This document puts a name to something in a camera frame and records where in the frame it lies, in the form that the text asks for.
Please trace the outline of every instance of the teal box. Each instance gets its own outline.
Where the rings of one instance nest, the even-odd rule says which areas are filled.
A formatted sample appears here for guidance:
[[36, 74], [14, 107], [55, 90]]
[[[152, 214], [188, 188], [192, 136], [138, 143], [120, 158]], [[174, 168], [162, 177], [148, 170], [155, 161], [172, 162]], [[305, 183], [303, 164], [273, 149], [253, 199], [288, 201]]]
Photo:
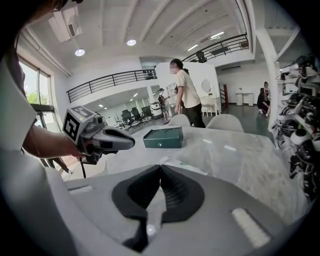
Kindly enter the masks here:
[[146, 148], [181, 149], [184, 134], [181, 127], [149, 131], [143, 142]]

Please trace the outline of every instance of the floor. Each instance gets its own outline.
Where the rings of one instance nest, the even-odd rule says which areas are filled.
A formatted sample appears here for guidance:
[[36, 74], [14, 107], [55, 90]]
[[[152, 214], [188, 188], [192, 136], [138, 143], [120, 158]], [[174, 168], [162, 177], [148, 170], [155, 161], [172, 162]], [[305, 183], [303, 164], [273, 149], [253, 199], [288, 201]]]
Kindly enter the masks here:
[[[245, 133], [266, 136], [272, 142], [274, 142], [272, 134], [268, 131], [269, 119], [266, 118], [264, 115], [260, 114], [256, 106], [237, 106], [235, 104], [230, 104], [229, 107], [225, 109], [222, 113], [236, 116], [240, 120]], [[205, 115], [202, 117], [202, 120], [204, 124], [207, 125], [212, 118], [213, 116]], [[128, 132], [130, 134], [134, 134], [146, 127], [164, 125], [167, 122], [168, 121], [165, 121], [163, 118], [151, 120], [145, 124], [140, 124], [136, 128], [129, 129]], [[101, 173], [105, 169], [105, 158], [106, 155], [102, 155], [97, 165], [84, 165], [87, 177]], [[82, 179], [84, 177], [79, 162], [73, 162], [68, 167], [71, 170], [71, 173], [66, 173], [63, 171], [61, 174], [64, 181]]]

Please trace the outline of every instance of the black metal railing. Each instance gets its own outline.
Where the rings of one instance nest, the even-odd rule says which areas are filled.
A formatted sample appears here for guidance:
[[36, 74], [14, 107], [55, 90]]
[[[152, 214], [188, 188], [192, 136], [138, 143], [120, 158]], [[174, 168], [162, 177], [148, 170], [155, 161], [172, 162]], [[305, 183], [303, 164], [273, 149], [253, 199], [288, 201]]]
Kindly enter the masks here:
[[[249, 42], [247, 34], [236, 35], [225, 40], [213, 43], [199, 51], [204, 53], [206, 60], [216, 58], [221, 55], [226, 55], [228, 53], [233, 53], [236, 51], [241, 51], [249, 49]], [[198, 62], [197, 53], [191, 54], [182, 60], [183, 62]]]
[[118, 86], [130, 82], [138, 82], [142, 80], [157, 79], [157, 74], [154, 69], [143, 69], [143, 70], [133, 70], [126, 71], [116, 74], [106, 75], [89, 82], [83, 83], [68, 90], [69, 101], [74, 102], [86, 95], [93, 94], [100, 90]]

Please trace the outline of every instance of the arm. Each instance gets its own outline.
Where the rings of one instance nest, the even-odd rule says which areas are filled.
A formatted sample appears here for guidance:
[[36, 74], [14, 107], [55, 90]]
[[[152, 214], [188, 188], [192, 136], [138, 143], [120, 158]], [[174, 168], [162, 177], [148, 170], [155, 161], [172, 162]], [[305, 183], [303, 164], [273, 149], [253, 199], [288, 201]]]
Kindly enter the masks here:
[[37, 158], [57, 158], [68, 155], [83, 157], [76, 145], [65, 134], [51, 132], [36, 125], [28, 131], [23, 148]]
[[179, 86], [178, 87], [178, 95], [176, 99], [176, 106], [175, 106], [175, 112], [178, 113], [179, 107], [181, 105], [182, 96], [184, 95], [185, 87]]

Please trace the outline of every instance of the marble tabletop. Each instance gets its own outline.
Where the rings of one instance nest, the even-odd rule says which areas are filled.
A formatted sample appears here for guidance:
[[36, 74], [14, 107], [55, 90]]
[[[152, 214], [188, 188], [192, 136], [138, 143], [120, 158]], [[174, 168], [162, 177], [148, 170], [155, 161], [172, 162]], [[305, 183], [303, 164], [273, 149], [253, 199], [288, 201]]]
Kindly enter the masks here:
[[168, 127], [149, 126], [134, 133], [135, 146], [107, 155], [104, 173], [114, 174], [152, 164], [181, 165], [236, 185], [275, 211], [286, 224], [306, 210], [301, 189], [289, 178], [289, 170], [269, 138], [182, 127], [182, 148], [146, 148], [144, 135], [151, 129], [165, 128]]

